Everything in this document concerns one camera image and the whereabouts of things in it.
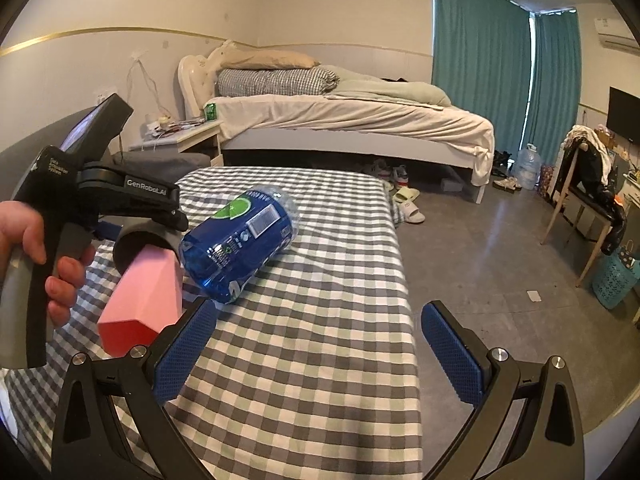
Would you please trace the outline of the person's left hand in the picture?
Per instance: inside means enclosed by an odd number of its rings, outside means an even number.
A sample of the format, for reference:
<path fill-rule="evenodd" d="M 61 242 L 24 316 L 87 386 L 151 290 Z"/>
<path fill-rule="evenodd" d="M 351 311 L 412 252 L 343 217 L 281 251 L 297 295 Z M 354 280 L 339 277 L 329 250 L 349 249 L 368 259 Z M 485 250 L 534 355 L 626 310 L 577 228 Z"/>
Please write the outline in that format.
<path fill-rule="evenodd" d="M 43 220 L 37 211 L 16 200 L 1 203 L 1 278 L 6 274 L 11 252 L 20 246 L 34 263 L 47 260 L 44 248 Z M 55 328 L 70 320 L 70 309 L 76 304 L 78 290 L 85 285 L 87 266 L 93 262 L 96 250 L 89 244 L 78 258 L 58 259 L 58 276 L 49 276 L 44 290 L 48 315 Z"/>

